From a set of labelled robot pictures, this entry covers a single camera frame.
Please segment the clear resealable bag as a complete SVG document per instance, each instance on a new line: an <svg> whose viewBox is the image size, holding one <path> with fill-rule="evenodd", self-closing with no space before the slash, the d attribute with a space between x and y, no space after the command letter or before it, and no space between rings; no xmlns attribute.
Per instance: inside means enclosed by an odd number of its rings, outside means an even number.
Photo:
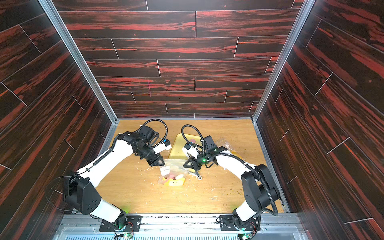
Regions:
<svg viewBox="0 0 384 240"><path fill-rule="evenodd" d="M241 155L233 148L233 146L225 139L220 138L216 141L218 147L225 147L232 155L242 158Z"/></svg>
<svg viewBox="0 0 384 240"><path fill-rule="evenodd" d="M185 160L166 159L165 165L160 166L159 184L169 187L182 186L188 175L188 170L183 167L184 163Z"/></svg>

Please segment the metal tongs white tips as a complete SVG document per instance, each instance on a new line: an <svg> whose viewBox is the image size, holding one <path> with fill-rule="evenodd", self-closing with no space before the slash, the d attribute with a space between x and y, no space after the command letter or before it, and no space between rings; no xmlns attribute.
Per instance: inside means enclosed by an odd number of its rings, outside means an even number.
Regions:
<svg viewBox="0 0 384 240"><path fill-rule="evenodd" d="M203 177L199 173L188 171L188 174L191 175L191 176L196 177L198 180L202 180L203 179Z"/></svg>

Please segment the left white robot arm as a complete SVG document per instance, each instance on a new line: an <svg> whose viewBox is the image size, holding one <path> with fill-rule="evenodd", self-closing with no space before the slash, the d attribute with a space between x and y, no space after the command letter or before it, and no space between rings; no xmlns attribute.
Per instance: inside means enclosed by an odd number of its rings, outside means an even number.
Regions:
<svg viewBox="0 0 384 240"><path fill-rule="evenodd" d="M63 178L63 200L83 215L111 223L122 230L128 223L126 212L103 200L96 187L121 161L130 155L145 159L149 166L164 166L160 152L171 149L168 139L153 148L144 135L125 132L118 134L112 146L85 167Z"/></svg>

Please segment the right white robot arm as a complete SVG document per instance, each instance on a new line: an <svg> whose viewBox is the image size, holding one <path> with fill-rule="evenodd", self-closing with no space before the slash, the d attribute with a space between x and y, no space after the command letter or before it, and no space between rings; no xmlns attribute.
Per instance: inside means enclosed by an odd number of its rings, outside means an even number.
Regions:
<svg viewBox="0 0 384 240"><path fill-rule="evenodd" d="M230 149L218 147L208 136L201 144L184 138L186 144L182 151L189 157L184 167L196 173L203 165L212 163L220 166L242 181L245 201L233 210L232 221L237 229L247 227L251 218L260 219L267 212L273 216L279 214L276 201L281 198L274 178L266 165L253 165L233 154Z"/></svg>

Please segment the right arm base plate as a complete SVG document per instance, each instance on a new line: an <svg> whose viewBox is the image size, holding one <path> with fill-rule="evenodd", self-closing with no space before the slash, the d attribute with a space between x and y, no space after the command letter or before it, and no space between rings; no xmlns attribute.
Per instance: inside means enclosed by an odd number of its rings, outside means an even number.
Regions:
<svg viewBox="0 0 384 240"><path fill-rule="evenodd" d="M233 215L220 215L216 218L221 231L258 231L261 223L261 217L251 217L249 220L242 221L239 217Z"/></svg>

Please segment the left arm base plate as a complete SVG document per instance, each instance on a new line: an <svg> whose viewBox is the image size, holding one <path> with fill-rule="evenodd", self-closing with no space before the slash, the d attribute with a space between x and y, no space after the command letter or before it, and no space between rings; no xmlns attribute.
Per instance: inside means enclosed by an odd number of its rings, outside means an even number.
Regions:
<svg viewBox="0 0 384 240"><path fill-rule="evenodd" d="M115 222L109 223L102 220L99 228L100 232L138 232L141 227L142 216L140 215L126 215L119 217Z"/></svg>

